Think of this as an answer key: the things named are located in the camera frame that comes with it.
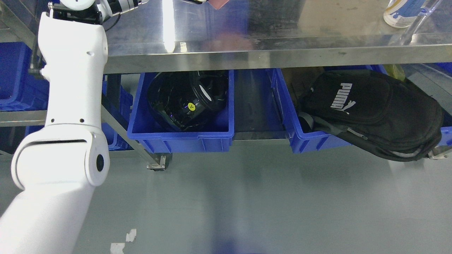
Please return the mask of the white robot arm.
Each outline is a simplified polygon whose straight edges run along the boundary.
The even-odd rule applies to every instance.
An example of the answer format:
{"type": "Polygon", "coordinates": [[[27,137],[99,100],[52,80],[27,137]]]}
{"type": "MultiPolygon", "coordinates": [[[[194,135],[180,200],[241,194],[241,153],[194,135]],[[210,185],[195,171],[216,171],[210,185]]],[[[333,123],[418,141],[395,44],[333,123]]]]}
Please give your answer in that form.
{"type": "Polygon", "coordinates": [[[45,125],[18,145],[19,193],[1,216],[2,254],[71,254],[109,150],[101,129],[108,40],[103,22],[145,0],[61,0],[42,12],[37,43],[49,81],[45,125]]]}

